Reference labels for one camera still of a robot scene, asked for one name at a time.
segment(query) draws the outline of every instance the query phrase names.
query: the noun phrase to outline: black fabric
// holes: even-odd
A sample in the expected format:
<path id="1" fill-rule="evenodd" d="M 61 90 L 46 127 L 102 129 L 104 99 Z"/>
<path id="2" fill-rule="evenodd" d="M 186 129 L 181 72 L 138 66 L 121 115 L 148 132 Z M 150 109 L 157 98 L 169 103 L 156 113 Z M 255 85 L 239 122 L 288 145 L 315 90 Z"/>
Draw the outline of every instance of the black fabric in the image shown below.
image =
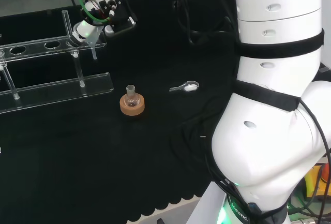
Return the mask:
<path id="1" fill-rule="evenodd" d="M 268 104 L 286 111 L 296 110 L 300 101 L 300 97 L 271 91 L 256 84 L 239 80 L 234 82 L 233 92 L 248 99 Z"/>
<path id="2" fill-rule="evenodd" d="M 237 53 L 251 58 L 296 57 L 316 51 L 324 44 L 324 30 L 320 34 L 305 40 L 282 44 L 237 43 Z"/>
<path id="3" fill-rule="evenodd" d="M 188 1 L 196 30 L 225 16 L 217 0 Z M 234 0 L 227 1 L 235 13 Z M 0 115 L 1 224 L 125 224 L 201 196 L 209 185 L 201 132 L 193 127 L 227 104 L 233 41 L 219 36 L 192 48 L 172 0 L 129 2 L 137 28 L 97 49 L 97 61 L 91 51 L 80 52 L 83 74 L 109 72 L 112 93 Z M 81 20 L 79 7 L 65 9 L 72 25 Z M 66 35 L 61 10 L 0 18 L 3 43 Z M 194 14 L 200 12 L 203 20 Z M 18 88 L 77 77 L 70 54 L 8 63 L 8 69 Z M 198 81 L 199 90 L 169 93 L 188 80 Z M 119 109 L 129 84 L 145 98 L 138 118 Z M 0 91 L 7 89 L 2 79 Z M 217 121 L 209 118 L 202 135 L 211 135 L 207 129 Z"/>

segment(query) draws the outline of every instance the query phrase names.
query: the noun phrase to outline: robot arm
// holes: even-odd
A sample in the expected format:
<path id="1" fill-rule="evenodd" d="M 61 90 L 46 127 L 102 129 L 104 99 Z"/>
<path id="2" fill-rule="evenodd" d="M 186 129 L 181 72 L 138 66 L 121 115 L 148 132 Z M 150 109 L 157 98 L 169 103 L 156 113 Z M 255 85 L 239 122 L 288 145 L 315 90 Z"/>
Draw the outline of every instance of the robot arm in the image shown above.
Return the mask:
<path id="1" fill-rule="evenodd" d="M 69 39 L 74 47 L 85 42 L 99 26 L 106 26 L 104 32 L 111 37 L 136 25 L 136 17 L 126 0 L 90 0 L 85 4 L 81 2 L 81 5 L 84 20 Z"/>
<path id="2" fill-rule="evenodd" d="M 247 46 L 290 47 L 292 42 L 294 46 L 322 32 L 321 0 L 236 2 L 240 40 Z M 319 120 L 330 145 L 331 83 L 311 83 L 320 62 L 321 48 L 294 56 L 243 55 L 237 80 L 301 98 Z M 286 204 L 325 147 L 301 104 L 286 111 L 234 93 L 213 135 L 212 152 L 217 167 L 236 185 L 244 201 L 255 203 L 264 213 Z M 245 222 L 227 200 L 225 211 L 232 224 Z M 289 223 L 285 217 L 278 223 Z"/>

